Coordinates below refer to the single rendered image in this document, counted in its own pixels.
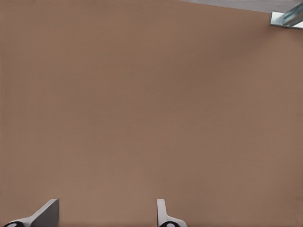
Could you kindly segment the silver frame post with foot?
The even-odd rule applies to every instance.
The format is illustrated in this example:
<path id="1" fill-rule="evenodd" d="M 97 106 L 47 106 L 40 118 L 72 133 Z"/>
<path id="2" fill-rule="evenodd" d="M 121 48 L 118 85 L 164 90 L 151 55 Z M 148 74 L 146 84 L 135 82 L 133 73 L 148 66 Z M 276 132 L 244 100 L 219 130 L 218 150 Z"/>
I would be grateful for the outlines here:
<path id="1" fill-rule="evenodd" d="M 269 24 L 271 26 L 303 29 L 303 2 L 285 13 L 271 12 Z"/>

